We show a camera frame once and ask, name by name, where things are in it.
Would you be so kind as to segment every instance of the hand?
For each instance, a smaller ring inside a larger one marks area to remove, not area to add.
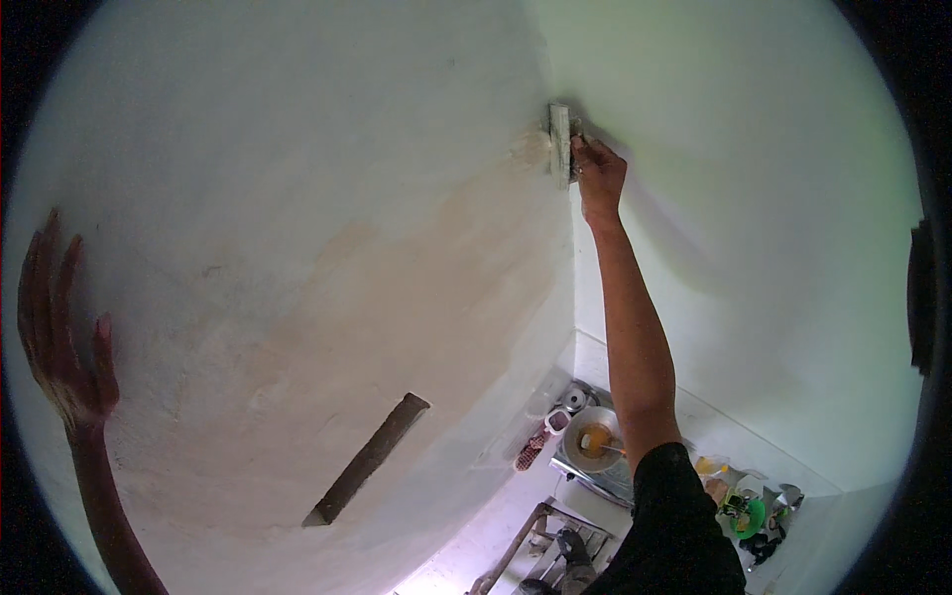
[[[579,166],[582,215],[589,226],[620,224],[618,204],[628,163],[602,141],[586,143],[581,136],[572,137],[572,156]]]
[[[33,234],[23,261],[17,303],[17,327],[30,371],[56,407],[71,439],[101,428],[119,401],[112,366],[111,319],[96,321],[92,337],[95,371],[84,369],[72,343],[69,290],[83,248],[78,234],[53,274],[53,254],[59,237],[59,212],[53,209],[46,228]]]

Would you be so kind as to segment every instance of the white wall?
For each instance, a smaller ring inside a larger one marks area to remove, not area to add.
[[[109,455],[169,590],[382,592],[505,479],[480,457],[572,330],[533,35],[506,0],[95,15],[25,147],[3,330],[33,470],[101,581],[13,325],[50,206],[87,240],[81,308],[113,315]],[[332,526],[301,529],[407,391],[432,409]]]
[[[534,7],[556,94],[629,160],[623,221],[679,386],[844,491],[896,478],[920,388],[905,327],[918,188],[833,4]],[[603,341],[573,212],[576,324]]]

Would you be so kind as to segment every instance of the black shirt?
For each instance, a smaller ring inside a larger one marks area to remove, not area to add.
[[[585,595],[743,595],[741,561],[714,519],[717,507],[704,492],[684,445],[652,448],[638,463],[634,485],[634,524]]]

